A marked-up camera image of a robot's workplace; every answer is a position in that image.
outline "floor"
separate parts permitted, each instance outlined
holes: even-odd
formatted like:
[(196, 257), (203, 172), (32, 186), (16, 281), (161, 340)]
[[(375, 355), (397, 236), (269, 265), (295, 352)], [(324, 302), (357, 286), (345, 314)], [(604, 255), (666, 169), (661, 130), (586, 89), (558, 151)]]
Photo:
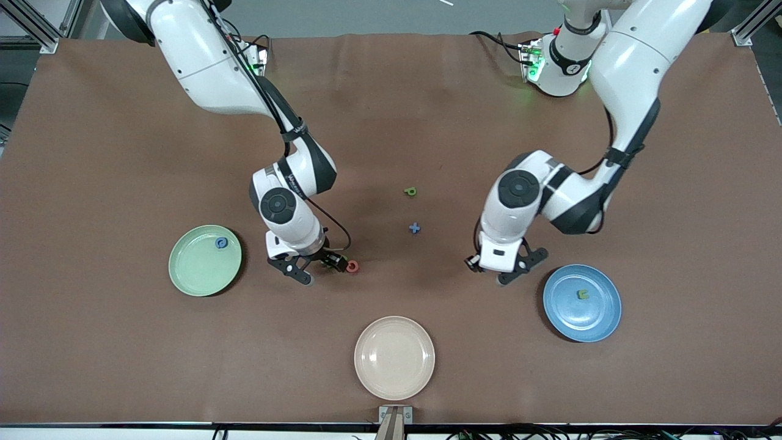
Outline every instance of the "floor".
[[(83, 8), (82, 38), (124, 38), (103, 19), (97, 1)], [(713, 31), (727, 31), (743, 20), (759, 0), (737, 5)], [(273, 38), (329, 37), (341, 34), (467, 34), (484, 30), (507, 34), (548, 31), (561, 22), (553, 0), (493, 0), (490, 7), (476, 0), (234, 0), (224, 17), (244, 35)], [(770, 21), (752, 38), (753, 50), (771, 99), (782, 108), (782, 28)], [(38, 61), (34, 50), (0, 49), (0, 82), (29, 83)], [(0, 124), (13, 129), (26, 88), (0, 85)]]

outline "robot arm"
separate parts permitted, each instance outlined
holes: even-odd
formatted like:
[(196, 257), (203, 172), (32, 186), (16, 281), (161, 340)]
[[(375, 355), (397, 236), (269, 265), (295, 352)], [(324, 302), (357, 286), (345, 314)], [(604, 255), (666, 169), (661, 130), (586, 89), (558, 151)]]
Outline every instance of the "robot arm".
[(345, 259), (328, 249), (325, 230), (305, 202), (332, 187), (334, 160), (261, 75), (266, 51), (231, 35), (210, 0), (102, 0), (102, 6), (126, 36), (160, 47), (196, 105), (218, 114), (263, 114), (277, 122), (285, 155), (253, 174), (249, 188), (253, 206), (269, 228), (268, 261), (303, 284), (312, 281), (304, 269), (314, 260), (344, 271)]
[(627, 9), (632, 0), (557, 0), (565, 10), (563, 24), (531, 41), (522, 58), (524, 78), (551, 96), (567, 96), (587, 79), (592, 55), (607, 26), (602, 9)]
[[(479, 220), (470, 269), (500, 272), (510, 283), (542, 261), (523, 237), (541, 214), (565, 234), (596, 232), (619, 180), (643, 148), (659, 112), (660, 82), (690, 41), (709, 0), (636, 0), (601, 43), (591, 75), (595, 91), (616, 122), (616, 137), (591, 179), (550, 154), (535, 151), (514, 159), (494, 183)], [(527, 255), (518, 254), (522, 244)]]

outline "brown tabletop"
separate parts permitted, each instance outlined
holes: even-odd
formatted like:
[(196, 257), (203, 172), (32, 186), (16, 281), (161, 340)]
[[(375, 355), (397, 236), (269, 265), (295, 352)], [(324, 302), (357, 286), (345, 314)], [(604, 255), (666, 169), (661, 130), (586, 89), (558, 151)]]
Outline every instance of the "brown tabletop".
[[(419, 422), (782, 413), (782, 130), (750, 49), (697, 36), (604, 231), (564, 236), (539, 218), (528, 238), (551, 256), (506, 288), (462, 262), (475, 219), (517, 154), (574, 169), (602, 155), (589, 84), (543, 96), (468, 36), (279, 40), (272, 59), (268, 77), (338, 164), (316, 200), (350, 229), (361, 271), (315, 267), (304, 288), (267, 265), (247, 187), (282, 153), (272, 120), (199, 109), (159, 49), (62, 40), (0, 160), (0, 421), (375, 420), (384, 402), (356, 378), (353, 346), (388, 315), (434, 340), (432, 380), (406, 401)], [(203, 224), (235, 230), (246, 267), (224, 294), (191, 298), (167, 259)], [(543, 283), (569, 263), (622, 295), (602, 342), (547, 325)]]

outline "green led light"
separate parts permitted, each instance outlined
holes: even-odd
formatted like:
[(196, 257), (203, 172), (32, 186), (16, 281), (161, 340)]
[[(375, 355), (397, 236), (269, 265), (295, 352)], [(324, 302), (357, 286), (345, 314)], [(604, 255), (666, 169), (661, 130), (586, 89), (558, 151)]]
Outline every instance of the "green led light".
[(527, 78), (535, 82), (540, 78), (540, 72), (543, 70), (543, 66), (546, 65), (546, 60), (541, 56), (538, 60), (529, 68), (529, 75)]

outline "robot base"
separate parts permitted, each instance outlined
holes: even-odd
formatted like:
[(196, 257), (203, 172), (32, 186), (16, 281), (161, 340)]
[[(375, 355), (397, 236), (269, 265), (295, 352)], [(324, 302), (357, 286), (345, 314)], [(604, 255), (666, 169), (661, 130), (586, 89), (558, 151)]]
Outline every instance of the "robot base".
[(571, 95), (581, 83), (587, 80), (591, 62), (580, 69), (578, 74), (562, 73), (562, 69), (551, 60), (552, 40), (554, 35), (549, 34), (539, 40), (531, 41), (528, 46), (522, 48), (520, 52), (522, 60), (533, 64), (522, 65), (522, 76), (525, 81), (534, 84), (546, 95), (557, 97)]

